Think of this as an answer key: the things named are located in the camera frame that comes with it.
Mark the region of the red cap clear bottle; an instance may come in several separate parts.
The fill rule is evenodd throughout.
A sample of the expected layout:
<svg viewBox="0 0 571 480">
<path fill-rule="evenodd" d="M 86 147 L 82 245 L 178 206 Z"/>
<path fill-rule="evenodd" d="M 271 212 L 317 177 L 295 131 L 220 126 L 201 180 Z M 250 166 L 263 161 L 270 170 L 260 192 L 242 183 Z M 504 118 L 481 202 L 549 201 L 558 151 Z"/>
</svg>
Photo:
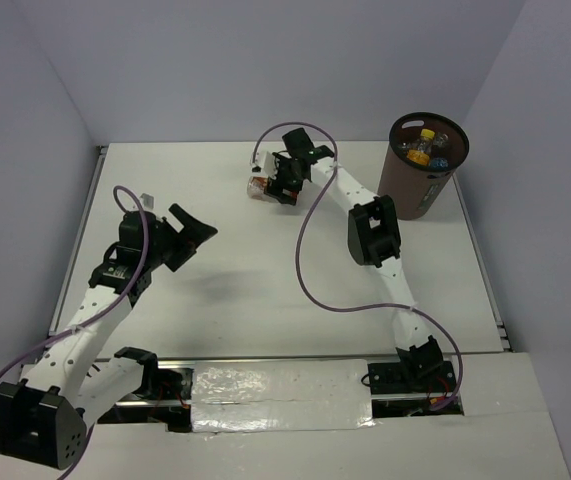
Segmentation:
<svg viewBox="0 0 571 480">
<path fill-rule="evenodd" d="M 247 184 L 247 196 L 252 200 L 270 202 L 270 197 L 265 193 L 267 177 L 251 176 Z"/>
</svg>

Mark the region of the yellow cap orange label bottle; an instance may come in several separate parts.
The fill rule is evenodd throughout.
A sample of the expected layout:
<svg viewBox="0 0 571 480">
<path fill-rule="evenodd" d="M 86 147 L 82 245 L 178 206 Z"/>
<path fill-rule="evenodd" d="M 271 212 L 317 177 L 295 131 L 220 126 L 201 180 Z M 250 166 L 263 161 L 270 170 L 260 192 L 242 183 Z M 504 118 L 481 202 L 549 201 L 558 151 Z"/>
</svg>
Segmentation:
<svg viewBox="0 0 571 480">
<path fill-rule="evenodd" d="M 431 161 L 431 148 L 436 133 L 430 129 L 422 129 L 419 138 L 410 146 L 406 157 L 411 162 L 427 167 Z"/>
</svg>

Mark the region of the blue label white cap bottle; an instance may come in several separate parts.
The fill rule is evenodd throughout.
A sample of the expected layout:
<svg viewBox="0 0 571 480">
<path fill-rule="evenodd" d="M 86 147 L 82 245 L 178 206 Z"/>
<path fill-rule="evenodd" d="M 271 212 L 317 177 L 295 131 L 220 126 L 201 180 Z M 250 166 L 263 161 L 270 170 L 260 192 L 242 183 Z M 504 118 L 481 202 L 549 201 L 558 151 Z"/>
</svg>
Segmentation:
<svg viewBox="0 0 571 480">
<path fill-rule="evenodd" d="M 430 160 L 428 167 L 436 171 L 445 171 L 449 168 L 449 161 L 444 157 L 434 157 Z"/>
</svg>

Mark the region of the small blue label bottle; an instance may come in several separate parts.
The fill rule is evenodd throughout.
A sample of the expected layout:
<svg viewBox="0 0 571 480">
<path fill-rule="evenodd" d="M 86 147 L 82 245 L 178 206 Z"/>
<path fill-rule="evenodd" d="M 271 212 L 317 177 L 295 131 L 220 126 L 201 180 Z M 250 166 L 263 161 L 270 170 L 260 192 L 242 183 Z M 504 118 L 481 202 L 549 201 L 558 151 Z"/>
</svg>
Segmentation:
<svg viewBox="0 0 571 480">
<path fill-rule="evenodd" d="M 436 133 L 433 140 L 433 146 L 440 150 L 448 150 L 451 146 L 449 136 L 443 132 Z"/>
</svg>

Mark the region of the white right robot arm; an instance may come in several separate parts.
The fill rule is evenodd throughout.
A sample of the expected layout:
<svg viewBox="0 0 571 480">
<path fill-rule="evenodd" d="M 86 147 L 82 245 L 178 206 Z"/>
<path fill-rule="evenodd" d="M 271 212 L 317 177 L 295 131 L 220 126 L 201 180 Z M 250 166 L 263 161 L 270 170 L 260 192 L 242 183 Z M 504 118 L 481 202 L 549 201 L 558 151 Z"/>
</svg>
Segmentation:
<svg viewBox="0 0 571 480">
<path fill-rule="evenodd" d="M 401 235 L 394 201 L 378 196 L 341 169 L 338 147 L 316 146 L 306 122 L 291 122 L 293 129 L 282 136 L 284 152 L 273 152 L 263 163 L 267 174 L 263 193 L 280 204 L 294 206 L 306 182 L 320 185 L 321 192 L 308 210 L 296 241 L 295 271 L 304 295 L 319 308 L 335 313 L 356 313 L 390 308 L 399 312 L 393 321 L 395 348 L 400 359 L 400 380 L 409 390 L 421 391 L 430 384 L 443 364 L 442 350 L 428 325 L 427 315 L 418 311 L 401 262 Z M 378 278 L 386 292 L 383 303 L 357 307 L 333 307 L 316 299 L 304 283 L 301 248 L 311 215 L 330 196 L 347 218 L 347 247 L 353 261 Z"/>
</svg>

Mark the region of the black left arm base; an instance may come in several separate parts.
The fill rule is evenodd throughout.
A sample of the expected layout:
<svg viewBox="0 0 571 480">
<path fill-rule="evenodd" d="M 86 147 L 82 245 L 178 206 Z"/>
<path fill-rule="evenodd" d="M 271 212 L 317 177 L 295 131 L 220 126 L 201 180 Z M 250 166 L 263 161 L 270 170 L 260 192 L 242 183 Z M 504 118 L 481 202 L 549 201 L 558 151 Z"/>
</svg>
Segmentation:
<svg viewBox="0 0 571 480">
<path fill-rule="evenodd" d="M 121 400 L 123 406 L 113 408 L 118 422 L 161 423 L 176 433 L 192 430 L 193 368 L 160 367 L 156 354 L 134 347 L 122 348 L 115 357 L 134 360 L 143 367 L 139 388 Z"/>
</svg>

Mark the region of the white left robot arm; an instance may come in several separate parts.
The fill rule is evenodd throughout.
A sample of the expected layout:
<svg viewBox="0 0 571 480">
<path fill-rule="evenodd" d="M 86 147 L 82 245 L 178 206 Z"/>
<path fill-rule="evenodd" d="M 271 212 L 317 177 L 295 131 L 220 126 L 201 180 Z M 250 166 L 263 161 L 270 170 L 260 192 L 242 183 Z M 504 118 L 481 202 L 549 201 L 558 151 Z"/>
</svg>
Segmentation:
<svg viewBox="0 0 571 480">
<path fill-rule="evenodd" d="M 149 398 L 160 388 L 155 353 L 123 347 L 95 361 L 133 311 L 160 266 L 182 267 L 217 229 L 173 204 L 175 229 L 151 212 L 128 211 L 118 239 L 92 272 L 64 336 L 16 383 L 0 383 L 0 454 L 57 470 L 81 455 L 90 428 L 121 398 Z"/>
</svg>

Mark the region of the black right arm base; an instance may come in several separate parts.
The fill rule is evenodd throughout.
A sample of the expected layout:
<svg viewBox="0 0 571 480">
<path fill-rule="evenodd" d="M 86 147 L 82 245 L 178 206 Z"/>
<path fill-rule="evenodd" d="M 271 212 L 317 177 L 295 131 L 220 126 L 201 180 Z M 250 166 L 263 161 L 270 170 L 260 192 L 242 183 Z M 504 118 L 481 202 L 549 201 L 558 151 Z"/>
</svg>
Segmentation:
<svg viewBox="0 0 571 480">
<path fill-rule="evenodd" d="M 361 383 L 372 395 L 451 394 L 456 378 L 451 361 L 445 361 L 435 372 L 425 377 L 414 378 L 406 373 L 400 362 L 369 363 Z"/>
</svg>

